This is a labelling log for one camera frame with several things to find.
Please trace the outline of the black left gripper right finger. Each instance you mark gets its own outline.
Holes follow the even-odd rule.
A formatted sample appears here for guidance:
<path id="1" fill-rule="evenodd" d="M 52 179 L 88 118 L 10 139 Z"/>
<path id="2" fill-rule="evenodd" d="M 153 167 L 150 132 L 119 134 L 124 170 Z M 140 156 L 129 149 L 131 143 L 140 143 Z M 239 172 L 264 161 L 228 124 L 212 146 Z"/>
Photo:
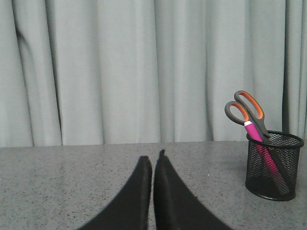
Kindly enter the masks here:
<path id="1" fill-rule="evenodd" d="M 155 167 L 153 204 L 158 230 L 229 230 L 181 180 L 165 150 Z"/>

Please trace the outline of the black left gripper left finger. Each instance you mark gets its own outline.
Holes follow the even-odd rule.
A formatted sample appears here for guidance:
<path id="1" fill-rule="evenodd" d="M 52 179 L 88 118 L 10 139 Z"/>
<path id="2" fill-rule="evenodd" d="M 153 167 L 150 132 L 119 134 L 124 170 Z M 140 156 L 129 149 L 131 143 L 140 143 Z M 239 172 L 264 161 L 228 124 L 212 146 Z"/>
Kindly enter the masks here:
<path id="1" fill-rule="evenodd" d="M 151 197 L 152 166 L 140 156 L 128 181 L 114 199 L 82 230 L 146 230 Z"/>

